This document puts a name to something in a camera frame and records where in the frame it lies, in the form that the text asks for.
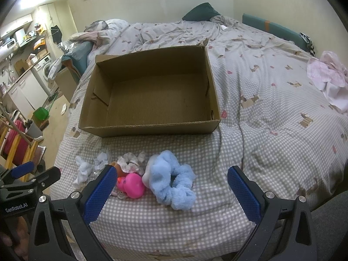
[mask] screw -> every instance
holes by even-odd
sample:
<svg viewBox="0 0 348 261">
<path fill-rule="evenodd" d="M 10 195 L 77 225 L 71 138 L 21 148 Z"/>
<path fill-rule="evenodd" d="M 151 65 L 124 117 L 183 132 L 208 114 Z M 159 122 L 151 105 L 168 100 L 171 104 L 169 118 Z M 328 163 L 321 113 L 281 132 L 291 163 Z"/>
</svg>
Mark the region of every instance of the screw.
<svg viewBox="0 0 348 261">
<path fill-rule="evenodd" d="M 266 192 L 266 197 L 272 199 L 272 198 L 274 198 L 274 193 L 271 192 L 271 191 L 267 191 L 267 192 Z"/>
<path fill-rule="evenodd" d="M 306 202 L 306 198 L 304 197 L 304 196 L 299 196 L 299 200 L 302 202 L 302 203 L 304 203 L 304 202 Z"/>
<path fill-rule="evenodd" d="M 40 198 L 39 198 L 39 202 L 45 202 L 46 201 L 46 196 L 41 196 Z"/>
<path fill-rule="evenodd" d="M 73 192 L 73 193 L 70 195 L 70 197 L 73 198 L 73 199 L 79 198 L 79 196 L 80 196 L 80 193 L 77 192 L 77 191 Z"/>
</svg>

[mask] bed sheet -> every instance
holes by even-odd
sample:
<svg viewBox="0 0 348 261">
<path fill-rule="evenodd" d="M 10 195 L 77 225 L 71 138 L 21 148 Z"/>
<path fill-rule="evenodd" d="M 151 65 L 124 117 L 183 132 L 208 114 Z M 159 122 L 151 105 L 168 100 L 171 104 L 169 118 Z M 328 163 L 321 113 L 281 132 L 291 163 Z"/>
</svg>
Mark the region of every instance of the bed sheet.
<svg viewBox="0 0 348 261">
<path fill-rule="evenodd" d="M 51 187 L 53 199 L 74 191 L 75 157 L 93 163 L 105 147 L 113 159 L 141 151 L 148 159 L 169 149 L 197 174 L 197 201 L 190 211 L 158 204 L 150 190 L 137 200 L 107 200 L 91 227 L 115 260 L 207 260 L 239 250 L 255 224 L 229 189 L 230 166 L 238 165 L 263 191 L 280 198 L 306 196 L 311 208 L 343 179 L 348 118 L 311 83 L 306 73 L 310 55 L 293 43 L 216 16 L 211 22 L 133 24 L 116 36 L 106 54 L 202 43 L 207 43 L 222 117 L 212 134 L 102 139 L 78 129 L 95 64 L 74 93 L 56 158 L 62 176 Z"/>
</svg>

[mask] kitchen cabinet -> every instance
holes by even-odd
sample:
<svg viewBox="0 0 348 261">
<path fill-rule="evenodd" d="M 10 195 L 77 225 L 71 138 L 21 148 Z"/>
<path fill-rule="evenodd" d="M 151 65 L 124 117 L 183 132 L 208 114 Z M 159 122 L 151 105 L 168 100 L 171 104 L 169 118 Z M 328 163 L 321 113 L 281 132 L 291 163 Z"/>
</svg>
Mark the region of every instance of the kitchen cabinet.
<svg viewBox="0 0 348 261">
<path fill-rule="evenodd" d="M 0 28 L 0 37 L 4 38 L 6 36 L 13 35 L 17 30 L 21 28 L 24 28 L 24 30 L 27 30 L 32 21 L 33 21 L 33 18 L 31 14 L 25 15 L 24 17 L 16 19 L 15 21 L 10 22 Z"/>
<path fill-rule="evenodd" d="M 24 74 L 24 76 L 18 81 L 18 85 L 35 110 L 42 107 L 48 98 L 48 95 L 41 87 L 31 70 Z"/>
<path fill-rule="evenodd" d="M 6 97 L 10 98 L 10 102 L 13 102 L 17 109 L 21 112 L 24 117 L 28 117 L 34 112 L 33 107 L 30 105 L 27 98 L 19 88 L 19 84 L 16 83 L 10 91 L 8 91 Z"/>
</svg>

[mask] scrunchie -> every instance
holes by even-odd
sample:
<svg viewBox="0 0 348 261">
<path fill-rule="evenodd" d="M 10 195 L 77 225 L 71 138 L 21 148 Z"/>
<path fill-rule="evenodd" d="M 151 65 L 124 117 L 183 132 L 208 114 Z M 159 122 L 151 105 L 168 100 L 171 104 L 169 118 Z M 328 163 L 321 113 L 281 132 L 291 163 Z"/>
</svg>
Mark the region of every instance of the scrunchie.
<svg viewBox="0 0 348 261">
<path fill-rule="evenodd" d="M 174 210 L 189 210 L 196 201 L 191 190 L 195 177 L 190 165 L 180 165 L 175 155 L 166 150 L 150 168 L 150 189 L 158 203 L 171 205 Z"/>
</svg>

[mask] washing machine door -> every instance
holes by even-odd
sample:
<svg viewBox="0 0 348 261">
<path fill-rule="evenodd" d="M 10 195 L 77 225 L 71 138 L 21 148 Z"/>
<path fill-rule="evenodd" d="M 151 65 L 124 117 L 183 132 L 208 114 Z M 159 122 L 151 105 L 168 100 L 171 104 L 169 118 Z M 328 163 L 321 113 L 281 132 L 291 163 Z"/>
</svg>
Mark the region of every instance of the washing machine door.
<svg viewBox="0 0 348 261">
<path fill-rule="evenodd" d="M 43 78 L 48 82 L 48 74 L 49 74 L 49 67 L 50 67 L 51 63 L 48 62 L 46 63 L 43 68 L 42 68 L 42 75 Z"/>
</svg>

